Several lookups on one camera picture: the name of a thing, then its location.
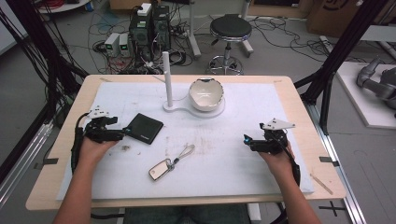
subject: wooden table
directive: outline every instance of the wooden table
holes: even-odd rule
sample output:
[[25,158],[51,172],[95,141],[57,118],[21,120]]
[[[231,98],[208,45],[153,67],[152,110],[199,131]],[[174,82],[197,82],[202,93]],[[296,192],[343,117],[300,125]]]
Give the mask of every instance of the wooden table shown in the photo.
[[[202,76],[172,76],[173,82],[192,83]],[[288,120],[296,124],[293,130],[299,148],[303,148],[306,168],[310,174],[315,192],[306,195],[308,200],[342,199],[346,191],[331,162],[321,162],[319,157],[328,157],[317,131],[307,114],[300,96],[289,77],[268,76],[217,76],[220,83],[267,83],[274,84]],[[56,200],[64,177],[64,168],[70,156],[74,141],[74,128],[78,117],[90,110],[98,87],[103,82],[160,82],[152,76],[102,76],[87,77],[78,93],[70,113],[49,154],[49,158],[59,158],[57,164],[45,165],[27,200],[29,210],[58,209],[61,201]],[[177,205],[202,203],[260,203],[282,201],[280,195],[244,195],[227,197],[168,198],[168,199],[123,199],[94,200],[92,207],[128,207],[150,205]]]

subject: gray floor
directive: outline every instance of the gray floor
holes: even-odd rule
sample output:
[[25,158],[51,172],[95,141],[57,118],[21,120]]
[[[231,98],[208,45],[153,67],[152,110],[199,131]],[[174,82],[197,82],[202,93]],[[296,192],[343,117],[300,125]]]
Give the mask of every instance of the gray floor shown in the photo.
[[[103,72],[105,61],[97,53],[90,54],[87,50],[92,47],[95,41],[106,39],[106,36],[99,35],[98,31],[105,34],[108,27],[99,29],[97,24],[120,22],[113,28],[113,32],[121,32],[128,26],[129,15],[114,14],[104,4],[103,7],[92,13],[77,9],[57,14],[55,18],[76,61],[89,73],[99,74]],[[208,23],[206,22],[210,20],[209,17],[196,20],[197,28],[201,24],[204,25],[198,33],[208,33]],[[272,22],[279,24],[283,21],[273,20]],[[318,41],[318,35],[306,32],[304,21],[287,20],[286,29],[300,36],[298,40],[300,44],[306,44],[308,40]],[[264,34],[270,42],[281,46],[289,46],[293,39],[293,36],[286,35],[279,29],[264,31]],[[253,32],[249,42],[255,52],[250,58],[246,57],[239,46],[233,46],[232,55],[243,62],[246,75],[288,76],[293,81],[297,81],[314,73],[322,65],[322,62],[313,60],[290,48],[275,47],[269,44],[265,38],[256,30]],[[202,57],[193,61],[189,66],[173,66],[171,68],[173,75],[204,74],[210,59],[215,55],[222,54],[225,47],[222,42],[211,47],[210,43],[213,40],[213,37],[198,35],[197,42],[203,53]],[[386,63],[394,63],[382,49],[371,46],[375,43],[369,44],[359,43],[348,59],[353,61],[352,57],[356,57],[369,62],[375,55],[380,55]],[[314,54],[309,48],[298,48],[297,50],[319,61],[326,59],[323,55]],[[0,87],[0,112],[3,121],[0,128],[2,150],[0,162],[3,162],[44,105],[45,95],[44,85],[18,47],[9,50],[0,57]],[[392,173],[396,168],[394,164],[396,131],[366,128],[337,78],[334,79],[332,88],[328,128],[340,162],[367,223],[396,223],[396,193],[393,190],[396,188],[396,175]],[[41,162],[46,150],[56,138],[57,132],[57,129],[52,132],[49,141],[39,152],[31,168],[23,176],[7,203],[1,208],[0,220],[2,223],[50,223],[52,221],[55,211],[31,212],[27,211],[24,205],[39,175],[39,170],[34,169],[33,166],[36,162]],[[344,208],[341,201],[332,203],[335,207]],[[329,201],[312,202],[312,205],[323,223],[350,222],[346,211],[342,209],[336,210],[336,212],[330,209],[320,209],[320,207],[330,207],[331,202]],[[115,212],[115,210],[110,209],[106,212]],[[261,212],[262,223],[269,223],[277,216],[278,210],[274,203],[262,203]],[[94,221],[94,223],[115,222],[115,220]]]

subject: vertical rod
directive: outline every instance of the vertical rod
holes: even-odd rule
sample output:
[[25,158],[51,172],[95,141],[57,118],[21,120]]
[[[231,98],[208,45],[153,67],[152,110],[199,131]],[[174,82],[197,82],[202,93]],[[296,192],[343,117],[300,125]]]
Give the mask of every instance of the vertical rod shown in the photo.
[[173,106],[172,97],[172,81],[171,81],[171,66],[169,64],[169,52],[163,52],[163,73],[165,74],[165,86],[166,86],[166,98],[168,100],[168,106]]
[[190,0],[190,36],[194,36],[194,5],[195,5],[195,1],[194,0]]
[[381,21],[378,22],[378,25],[382,25],[382,22],[389,16],[390,12],[396,7],[396,1],[393,2],[392,6],[388,9],[385,15],[381,18]]
[[242,6],[242,14],[241,14],[241,18],[244,20],[247,18],[249,5],[250,5],[250,0],[245,0],[244,5]]

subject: power supply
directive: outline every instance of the power supply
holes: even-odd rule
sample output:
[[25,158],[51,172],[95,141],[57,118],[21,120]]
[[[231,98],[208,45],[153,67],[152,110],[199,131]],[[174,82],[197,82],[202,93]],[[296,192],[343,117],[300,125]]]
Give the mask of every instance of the power supply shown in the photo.
[[105,42],[107,54],[110,57],[117,57],[120,53],[120,34],[113,33]]
[[135,58],[138,62],[153,60],[151,44],[153,41],[152,9],[147,12],[147,16],[134,14],[129,26],[132,43],[134,46]]
[[120,53],[122,57],[131,57],[130,43],[128,34],[120,34]]
[[169,6],[155,7],[152,18],[154,20],[157,47],[161,48],[161,50],[169,50],[171,48]]

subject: white object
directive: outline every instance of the white object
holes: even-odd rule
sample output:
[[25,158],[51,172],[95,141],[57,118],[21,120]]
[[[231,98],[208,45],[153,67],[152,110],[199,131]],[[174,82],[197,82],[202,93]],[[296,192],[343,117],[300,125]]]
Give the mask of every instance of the white object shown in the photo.
[[107,54],[110,57],[117,57],[120,53],[120,34],[111,34],[105,42]]
[[363,0],[359,0],[359,1],[356,3],[356,6],[359,7],[359,6],[363,5],[363,2],[364,2]]
[[[10,19],[10,21],[16,26],[16,28],[21,32],[22,36],[28,36],[17,16],[15,16],[14,12],[8,6],[6,0],[0,1],[0,8],[3,10],[4,14],[6,14],[6,16]],[[17,41],[9,33],[8,29],[3,25],[3,23],[0,22],[0,55],[11,49],[16,44]]]
[[361,40],[396,42],[396,27],[371,25]]
[[166,86],[166,99],[168,107],[173,106],[172,98],[172,80],[171,80],[171,65],[169,63],[169,52],[163,52],[163,73],[165,74],[165,86]]
[[87,115],[87,118],[97,119],[105,116],[108,116],[108,111],[104,110],[101,106],[97,105],[94,109],[90,111],[90,114]]
[[195,6],[195,1],[190,0],[190,30],[187,30],[187,35],[189,37],[190,46],[192,48],[192,52],[194,53],[194,57],[199,58],[201,57],[201,51],[199,50],[198,43],[194,35],[194,18],[195,18],[194,6]]
[[378,41],[377,43],[396,60],[396,50],[388,42]]
[[[356,85],[358,73],[366,65],[367,63],[345,62],[338,69],[338,78],[367,127],[396,129],[396,119],[394,118],[396,110],[387,107],[372,91]],[[380,64],[375,69],[375,74],[371,76],[371,80],[379,82],[382,72],[393,67],[395,65]]]
[[149,14],[149,11],[151,10],[151,4],[150,3],[143,3],[142,8],[137,11],[138,16],[147,16]]
[[224,90],[221,84],[211,77],[198,78],[189,90],[192,106],[200,111],[217,109],[223,99]]
[[131,42],[128,34],[120,34],[120,53],[122,57],[131,57]]
[[225,99],[221,101],[219,107],[212,111],[200,111],[195,109],[191,104],[191,99],[188,94],[186,94],[183,98],[179,100],[173,100],[172,106],[168,106],[167,102],[163,104],[163,110],[168,113],[177,112],[177,111],[184,111],[188,112],[191,115],[195,116],[199,119],[213,119],[219,116],[225,109]]
[[294,127],[295,124],[288,123],[280,119],[272,119],[268,123],[262,125],[262,128],[265,130],[281,130],[281,129],[289,129]]
[[[253,139],[263,139],[260,122],[272,118],[288,121],[275,84],[221,84],[227,96],[227,109],[214,119],[198,119],[188,113],[163,111],[161,106],[166,92],[160,81],[102,83],[92,108],[97,105],[106,107],[111,116],[119,118],[118,123],[108,125],[109,130],[126,127],[138,112],[160,120],[163,128],[151,145],[125,136],[111,148],[96,167],[92,197],[158,199],[280,195],[278,184],[265,161],[243,143],[244,133]],[[173,83],[174,97],[187,95],[189,87],[190,83]],[[311,178],[300,153],[302,149],[297,145],[293,132],[293,129],[288,131],[288,139],[301,167],[301,190],[313,192]],[[186,161],[178,163],[171,175],[153,183],[148,170],[164,158],[178,156],[186,144],[195,145],[194,156],[183,159]],[[64,169],[67,173],[58,199],[64,197],[71,178],[69,164]]]
[[260,214],[260,207],[258,203],[248,203],[247,213],[251,224],[262,223],[262,215]]
[[[119,209],[119,214],[125,214],[125,208],[120,208]],[[123,217],[118,217],[116,224],[123,224]]]

